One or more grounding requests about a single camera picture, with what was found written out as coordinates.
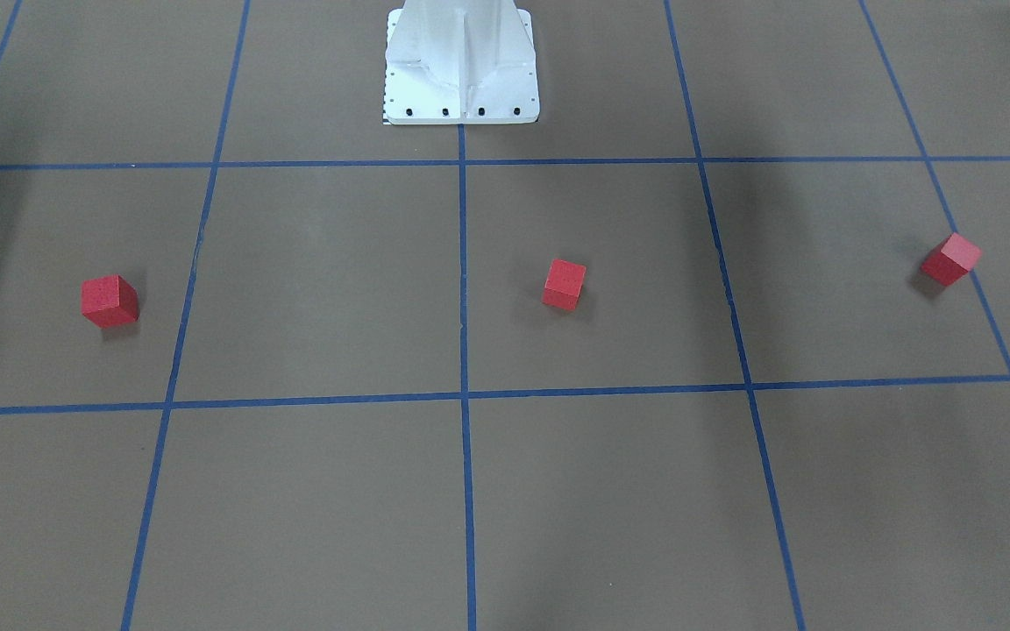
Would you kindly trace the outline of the red block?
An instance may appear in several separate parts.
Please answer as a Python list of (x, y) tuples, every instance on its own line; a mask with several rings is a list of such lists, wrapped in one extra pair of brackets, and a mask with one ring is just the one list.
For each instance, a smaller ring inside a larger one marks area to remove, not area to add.
[(546, 275), (542, 303), (558, 310), (576, 310), (586, 274), (585, 265), (554, 259)]
[(950, 287), (970, 275), (983, 251), (961, 233), (950, 233), (927, 254), (919, 272), (942, 287)]
[(138, 292), (117, 274), (85, 280), (80, 290), (80, 312), (101, 329), (128, 326), (139, 320)]

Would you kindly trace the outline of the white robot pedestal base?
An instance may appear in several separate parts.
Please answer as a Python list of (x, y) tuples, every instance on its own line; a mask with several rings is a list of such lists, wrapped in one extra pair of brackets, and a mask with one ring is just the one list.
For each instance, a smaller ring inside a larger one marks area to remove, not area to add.
[(540, 118), (533, 20), (513, 1), (406, 1), (386, 25), (384, 124)]

